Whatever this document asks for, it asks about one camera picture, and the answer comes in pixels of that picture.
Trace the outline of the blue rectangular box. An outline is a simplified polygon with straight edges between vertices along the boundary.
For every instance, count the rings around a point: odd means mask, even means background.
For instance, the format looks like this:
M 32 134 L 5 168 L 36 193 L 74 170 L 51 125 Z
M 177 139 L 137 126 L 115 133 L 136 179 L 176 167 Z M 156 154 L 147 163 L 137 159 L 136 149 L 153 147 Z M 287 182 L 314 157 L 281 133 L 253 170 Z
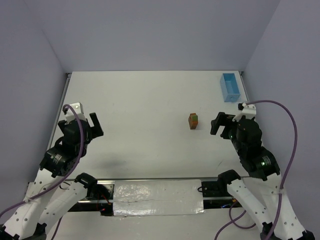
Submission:
M 224 102 L 235 103 L 240 99 L 241 94 L 234 73 L 223 73 L 220 78 L 220 87 Z

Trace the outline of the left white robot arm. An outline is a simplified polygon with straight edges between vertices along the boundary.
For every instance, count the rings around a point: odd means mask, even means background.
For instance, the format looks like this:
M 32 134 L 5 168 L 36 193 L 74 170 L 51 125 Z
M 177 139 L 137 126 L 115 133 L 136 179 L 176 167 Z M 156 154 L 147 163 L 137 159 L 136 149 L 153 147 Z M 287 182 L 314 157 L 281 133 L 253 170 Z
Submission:
M 51 199 L 86 155 L 89 143 L 104 135 L 96 113 L 89 116 L 93 126 L 82 113 L 67 113 L 58 122 L 62 136 L 45 152 L 23 201 L 8 208 L 14 213 L 0 226 L 2 240 L 44 240 L 79 200 L 96 195 L 101 186 L 95 177 L 83 172 L 59 197 Z

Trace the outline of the silver tape patch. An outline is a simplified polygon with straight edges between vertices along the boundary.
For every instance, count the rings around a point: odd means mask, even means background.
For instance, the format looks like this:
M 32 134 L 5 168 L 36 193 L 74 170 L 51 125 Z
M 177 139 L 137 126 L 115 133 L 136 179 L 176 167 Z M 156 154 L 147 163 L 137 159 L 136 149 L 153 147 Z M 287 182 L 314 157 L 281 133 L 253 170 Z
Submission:
M 117 181 L 114 216 L 180 216 L 205 212 L 199 179 Z

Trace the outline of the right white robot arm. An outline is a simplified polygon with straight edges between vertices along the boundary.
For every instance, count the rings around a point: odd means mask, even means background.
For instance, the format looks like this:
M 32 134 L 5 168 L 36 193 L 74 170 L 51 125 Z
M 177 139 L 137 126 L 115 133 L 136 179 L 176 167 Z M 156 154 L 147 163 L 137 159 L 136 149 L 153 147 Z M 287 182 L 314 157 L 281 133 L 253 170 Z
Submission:
M 240 163 L 253 180 L 262 200 L 248 189 L 233 169 L 217 177 L 219 189 L 233 196 L 260 230 L 262 240 L 313 240 L 314 234 L 305 229 L 297 218 L 288 195 L 282 186 L 282 175 L 274 155 L 262 145 L 262 131 L 254 118 L 236 119 L 232 114 L 219 112 L 211 121 L 211 135 L 219 127 L 221 138 L 230 140 Z

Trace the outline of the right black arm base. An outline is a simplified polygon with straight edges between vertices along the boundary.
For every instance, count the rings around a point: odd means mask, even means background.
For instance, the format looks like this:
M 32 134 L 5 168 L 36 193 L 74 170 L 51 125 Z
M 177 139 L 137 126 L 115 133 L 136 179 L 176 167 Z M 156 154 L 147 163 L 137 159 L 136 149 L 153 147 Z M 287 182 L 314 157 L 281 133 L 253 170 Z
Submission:
M 202 181 L 197 188 L 199 193 L 202 193 L 204 198 L 234 198 L 228 193 L 227 186 L 231 182 L 224 182 L 223 180 Z

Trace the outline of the green house-shaped block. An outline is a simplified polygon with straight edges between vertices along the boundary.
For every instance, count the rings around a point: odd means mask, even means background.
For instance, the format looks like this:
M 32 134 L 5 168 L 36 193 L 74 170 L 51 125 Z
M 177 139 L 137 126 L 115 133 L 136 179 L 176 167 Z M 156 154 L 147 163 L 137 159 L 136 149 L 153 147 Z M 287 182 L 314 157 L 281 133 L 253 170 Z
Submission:
M 192 113 L 190 115 L 190 120 L 192 123 L 198 122 L 198 115 L 196 113 Z

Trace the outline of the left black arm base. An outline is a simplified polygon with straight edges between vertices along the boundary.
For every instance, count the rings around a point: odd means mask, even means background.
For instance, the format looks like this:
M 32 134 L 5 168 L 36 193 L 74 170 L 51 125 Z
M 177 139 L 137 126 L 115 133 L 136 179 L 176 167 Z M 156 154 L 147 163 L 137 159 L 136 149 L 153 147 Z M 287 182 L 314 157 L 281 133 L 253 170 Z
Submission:
M 98 183 L 88 196 L 79 200 L 68 212 L 95 212 L 101 216 L 113 216 L 114 188 L 113 183 Z

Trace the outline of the orange arch block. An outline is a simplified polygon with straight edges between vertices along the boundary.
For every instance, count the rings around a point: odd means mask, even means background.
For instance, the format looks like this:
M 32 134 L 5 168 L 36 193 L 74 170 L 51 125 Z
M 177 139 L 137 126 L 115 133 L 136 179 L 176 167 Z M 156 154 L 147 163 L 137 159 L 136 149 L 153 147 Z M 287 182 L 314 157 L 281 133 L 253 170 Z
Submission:
M 191 113 L 188 117 L 189 128 L 191 130 L 196 129 L 198 126 L 198 123 L 199 123 L 198 115 L 196 113 Z

